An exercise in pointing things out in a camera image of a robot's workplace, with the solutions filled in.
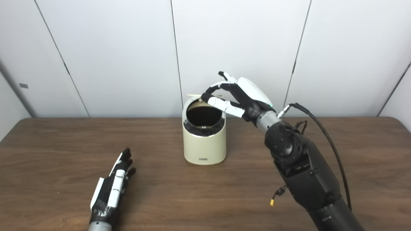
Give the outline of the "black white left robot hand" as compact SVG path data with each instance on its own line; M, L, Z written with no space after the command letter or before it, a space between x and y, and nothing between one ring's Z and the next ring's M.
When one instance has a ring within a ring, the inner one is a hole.
M120 203L136 173L130 148L119 155L108 177L100 177L91 199L89 231L114 231L120 221Z

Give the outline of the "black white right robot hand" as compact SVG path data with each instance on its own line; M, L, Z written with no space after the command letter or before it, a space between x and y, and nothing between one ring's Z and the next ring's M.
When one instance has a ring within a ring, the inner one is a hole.
M227 114L241 117L246 122L252 122L254 126L264 112L275 111L267 95L251 80L243 77L236 80L223 71L218 74L224 78L224 81L211 85L201 95L201 101ZM214 96L213 92L219 89L230 92L236 102Z

